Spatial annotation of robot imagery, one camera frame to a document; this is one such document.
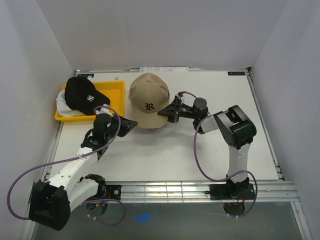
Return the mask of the beige baseball cap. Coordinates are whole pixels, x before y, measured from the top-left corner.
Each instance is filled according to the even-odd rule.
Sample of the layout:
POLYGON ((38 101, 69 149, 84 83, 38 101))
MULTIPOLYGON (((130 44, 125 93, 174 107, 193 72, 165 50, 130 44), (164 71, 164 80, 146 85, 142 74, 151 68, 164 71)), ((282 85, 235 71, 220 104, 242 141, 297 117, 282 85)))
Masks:
POLYGON ((170 104, 170 91, 167 84, 153 73, 137 77, 129 89, 132 119, 141 129, 158 129, 167 123, 167 117, 158 111, 170 104))

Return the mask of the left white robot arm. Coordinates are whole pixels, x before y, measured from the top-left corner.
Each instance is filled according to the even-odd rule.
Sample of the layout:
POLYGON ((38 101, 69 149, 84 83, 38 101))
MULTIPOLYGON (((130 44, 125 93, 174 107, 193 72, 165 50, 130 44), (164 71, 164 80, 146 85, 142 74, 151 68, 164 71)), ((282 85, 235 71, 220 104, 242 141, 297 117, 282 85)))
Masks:
POLYGON ((126 136, 138 123, 116 114, 98 114, 85 134, 75 159, 47 181, 32 188, 28 218, 60 231, 71 212, 84 202, 99 207, 111 200, 104 177, 88 173, 115 137, 126 136))

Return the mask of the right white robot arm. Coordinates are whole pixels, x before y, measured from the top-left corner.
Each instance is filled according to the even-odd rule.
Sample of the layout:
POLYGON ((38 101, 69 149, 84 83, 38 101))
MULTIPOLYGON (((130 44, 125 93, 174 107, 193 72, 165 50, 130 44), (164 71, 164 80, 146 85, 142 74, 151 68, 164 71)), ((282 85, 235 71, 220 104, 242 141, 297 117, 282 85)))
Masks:
POLYGON ((183 103, 183 92, 179 92, 158 115, 167 117, 170 123, 177 123, 180 118, 192 119, 196 134, 220 131, 228 145, 229 167, 225 178, 209 185, 206 194, 211 200, 236 200, 239 204, 255 198, 254 186, 250 183, 252 176, 247 167, 249 149, 257 129, 238 105, 211 115, 204 98, 197 97, 193 105, 188 106, 183 103))

